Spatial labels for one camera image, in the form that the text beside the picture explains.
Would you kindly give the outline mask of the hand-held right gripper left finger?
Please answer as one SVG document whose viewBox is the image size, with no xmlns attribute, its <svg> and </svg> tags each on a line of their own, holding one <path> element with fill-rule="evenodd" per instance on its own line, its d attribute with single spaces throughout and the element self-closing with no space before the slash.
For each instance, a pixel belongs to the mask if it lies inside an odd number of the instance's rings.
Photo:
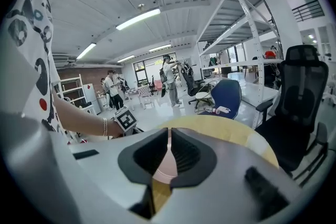
<svg viewBox="0 0 336 224">
<path fill-rule="evenodd" d="M 168 129 L 154 134 L 124 148 L 118 156 L 118 165 L 126 178 L 145 186 L 140 202 L 130 207 L 130 211 L 145 219 L 151 219 L 156 211 L 153 198 L 153 175 L 167 152 Z"/>
</svg>

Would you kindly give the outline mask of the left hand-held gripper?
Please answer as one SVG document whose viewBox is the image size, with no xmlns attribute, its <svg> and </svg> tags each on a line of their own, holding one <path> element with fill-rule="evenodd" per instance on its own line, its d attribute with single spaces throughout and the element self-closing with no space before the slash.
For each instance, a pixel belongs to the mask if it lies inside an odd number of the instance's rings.
<svg viewBox="0 0 336 224">
<path fill-rule="evenodd" d="M 137 119 L 132 114 L 132 111 L 127 108 L 126 106 L 123 106 L 121 109 L 119 109 L 113 117 L 114 121 L 116 121 L 119 126 L 123 130 L 123 137 L 130 136 L 138 133 L 142 133 L 143 130 L 137 127 Z"/>
</svg>

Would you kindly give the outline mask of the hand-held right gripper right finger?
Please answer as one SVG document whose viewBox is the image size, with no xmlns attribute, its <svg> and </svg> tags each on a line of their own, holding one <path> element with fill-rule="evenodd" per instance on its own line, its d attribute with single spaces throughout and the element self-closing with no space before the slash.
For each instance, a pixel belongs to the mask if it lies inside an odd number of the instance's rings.
<svg viewBox="0 0 336 224">
<path fill-rule="evenodd" d="M 204 137 L 191 129 L 171 129 L 171 152 L 177 168 L 177 176 L 170 182 L 172 189 L 196 187 L 214 171 L 217 155 Z"/>
</svg>

